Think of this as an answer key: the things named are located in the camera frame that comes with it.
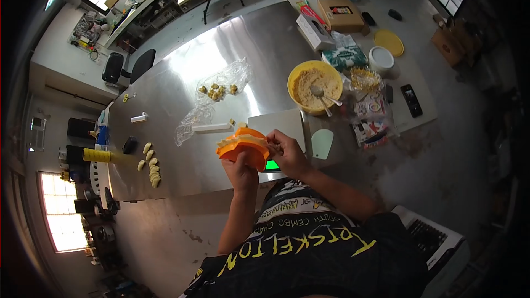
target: white container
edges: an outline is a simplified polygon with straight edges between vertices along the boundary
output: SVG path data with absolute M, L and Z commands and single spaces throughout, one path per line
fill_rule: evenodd
M 316 18 L 300 14 L 296 23 L 300 26 L 313 49 L 330 50 L 335 48 L 335 41 Z
M 375 46 L 368 55 L 368 67 L 385 78 L 388 71 L 394 67 L 394 56 L 384 47 Z

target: black chair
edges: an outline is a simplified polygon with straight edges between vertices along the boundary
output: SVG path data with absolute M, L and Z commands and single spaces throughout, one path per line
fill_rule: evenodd
M 119 84 L 122 83 L 118 83 L 118 80 L 120 76 L 123 76 L 129 78 L 129 84 L 133 84 L 153 66 L 155 54 L 156 51 L 154 49 L 147 50 L 136 60 L 132 72 L 129 73 L 125 69 L 122 69 L 124 62 L 123 56 L 120 53 L 112 52 L 107 59 L 101 78 L 103 81 L 119 87 Z

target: digital kitchen scale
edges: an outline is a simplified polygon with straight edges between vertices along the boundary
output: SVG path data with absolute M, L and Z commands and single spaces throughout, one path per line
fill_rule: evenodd
M 304 129 L 302 127 L 300 110 L 297 108 L 249 117 L 248 127 L 264 135 L 267 135 L 274 129 L 278 129 L 287 136 L 296 139 L 301 151 L 305 153 Z M 263 172 L 281 172 L 281 169 L 275 161 L 269 160 Z

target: counter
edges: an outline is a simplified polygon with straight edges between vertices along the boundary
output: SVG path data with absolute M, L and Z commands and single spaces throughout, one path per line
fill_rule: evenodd
M 179 122 L 194 107 L 197 83 L 230 63 L 246 58 L 254 78 L 239 95 L 225 97 L 214 105 L 212 123 L 247 121 L 251 116 L 296 108 L 287 91 L 287 78 L 296 65 L 319 60 L 296 25 L 298 14 L 287 2 L 277 3 L 233 18 L 182 45 L 129 87 L 137 96 L 123 102 L 123 95 L 110 108 L 109 142 L 113 152 L 109 164 L 112 195 L 117 201 L 137 201 L 207 193 L 232 186 L 215 154 L 216 141 L 232 133 L 195 134 L 177 147 Z M 132 116 L 145 111 L 147 122 L 133 124 Z M 339 116 L 302 115 L 308 157 L 317 167 L 342 161 L 357 148 L 349 126 Z M 311 136 L 321 128 L 335 133 L 327 160 L 312 157 Z M 138 149 L 123 155 L 121 148 L 135 136 Z M 144 159 L 142 148 L 153 143 L 162 180 L 158 188 L 149 182 L 149 169 L 137 171 Z M 260 182 L 283 177 L 260 174 Z

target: tissue box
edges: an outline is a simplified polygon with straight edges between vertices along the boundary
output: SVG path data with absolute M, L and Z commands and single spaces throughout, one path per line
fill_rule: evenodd
M 335 47 L 335 41 L 316 18 L 300 14 L 296 23 L 315 50 L 329 50 Z
M 366 55 L 357 45 L 325 50 L 322 52 L 322 61 L 329 63 L 339 72 L 351 66 L 366 66 L 368 64 Z

